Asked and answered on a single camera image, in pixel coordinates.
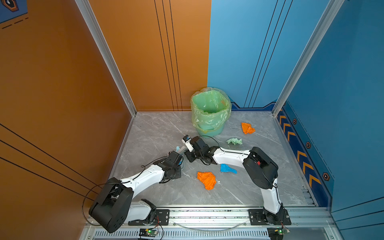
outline trash bin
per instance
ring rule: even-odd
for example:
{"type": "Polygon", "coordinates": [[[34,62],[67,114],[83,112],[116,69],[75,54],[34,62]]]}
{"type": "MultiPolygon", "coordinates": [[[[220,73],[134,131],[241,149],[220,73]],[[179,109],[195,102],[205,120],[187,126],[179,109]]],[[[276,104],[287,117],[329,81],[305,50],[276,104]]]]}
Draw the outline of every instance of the trash bin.
{"type": "Polygon", "coordinates": [[[192,95],[190,103],[192,124],[199,135],[215,136],[223,131],[232,108],[225,92],[217,88],[203,88],[192,95]]]}

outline orange wall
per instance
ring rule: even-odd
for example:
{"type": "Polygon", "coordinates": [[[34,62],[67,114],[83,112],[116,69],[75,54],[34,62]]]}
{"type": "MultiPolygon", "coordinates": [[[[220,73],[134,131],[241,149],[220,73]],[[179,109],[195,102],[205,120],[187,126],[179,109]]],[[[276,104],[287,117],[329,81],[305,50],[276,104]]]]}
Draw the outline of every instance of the orange wall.
{"type": "Polygon", "coordinates": [[[190,110],[207,86],[210,0],[90,0],[138,111],[190,110]]]}
{"type": "MultiPolygon", "coordinates": [[[[28,12],[0,25],[0,123],[103,183],[129,111],[74,0],[30,0],[28,12]]],[[[94,186],[1,126],[0,140],[94,186]]],[[[0,157],[80,194],[88,191],[1,142],[0,157]]],[[[78,239],[85,223],[82,196],[2,159],[0,181],[1,239],[78,239]]],[[[90,204],[87,200],[86,213],[90,204]]]]}

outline gray marble floor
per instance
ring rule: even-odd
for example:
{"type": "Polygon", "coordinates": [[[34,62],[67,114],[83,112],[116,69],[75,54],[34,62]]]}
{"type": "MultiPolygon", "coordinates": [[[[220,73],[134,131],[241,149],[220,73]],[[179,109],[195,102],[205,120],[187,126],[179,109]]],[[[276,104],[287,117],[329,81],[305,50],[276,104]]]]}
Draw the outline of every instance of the gray marble floor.
{"type": "MultiPolygon", "coordinates": [[[[142,170],[142,164],[164,156],[176,146],[182,146],[182,137],[198,133],[191,124],[191,112],[138,112],[133,121],[122,155],[116,165],[114,177],[121,179],[142,170]]],[[[302,189],[306,189],[295,163],[288,158],[268,112],[232,112],[221,134],[215,136],[220,146],[246,150],[260,147],[279,166],[278,186],[285,206],[306,205],[302,189]],[[256,132],[245,135],[241,122],[247,122],[256,132]],[[228,145],[232,137],[243,139],[243,145],[228,145]]],[[[204,138],[212,146],[213,139],[204,138]]],[[[185,162],[182,177],[166,184],[154,184],[135,197],[145,198],[157,206],[171,204],[254,205],[262,206],[260,189],[251,181],[245,169],[234,167],[237,174],[220,172],[219,165],[203,165],[200,161],[185,162]],[[208,191],[197,179],[197,172],[212,172],[216,176],[214,189],[208,191]]]]}

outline orange paper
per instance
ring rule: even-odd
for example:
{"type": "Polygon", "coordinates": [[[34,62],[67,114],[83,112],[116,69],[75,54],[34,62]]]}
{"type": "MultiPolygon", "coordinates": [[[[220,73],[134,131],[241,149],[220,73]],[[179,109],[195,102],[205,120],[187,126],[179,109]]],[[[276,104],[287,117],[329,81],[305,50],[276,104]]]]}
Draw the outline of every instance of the orange paper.
{"type": "Polygon", "coordinates": [[[241,127],[243,128],[243,132],[244,132],[245,134],[247,134],[247,133],[251,134],[251,133],[254,133],[254,132],[255,132],[255,129],[252,128],[252,127],[251,127],[251,124],[249,124],[249,123],[242,122],[242,123],[241,123],[241,127]]]}
{"type": "Polygon", "coordinates": [[[216,177],[211,172],[198,172],[197,179],[205,185],[205,189],[211,190],[216,184],[216,177]]]}

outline transparent green trash bag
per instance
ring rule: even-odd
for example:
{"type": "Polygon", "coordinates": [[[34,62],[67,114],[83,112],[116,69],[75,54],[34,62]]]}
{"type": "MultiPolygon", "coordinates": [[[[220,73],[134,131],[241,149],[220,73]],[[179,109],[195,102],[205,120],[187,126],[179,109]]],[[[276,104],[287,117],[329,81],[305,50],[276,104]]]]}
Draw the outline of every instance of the transparent green trash bag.
{"type": "Polygon", "coordinates": [[[203,88],[192,95],[192,124],[200,135],[215,136],[223,131],[231,115],[228,96],[217,88],[203,88]]]}

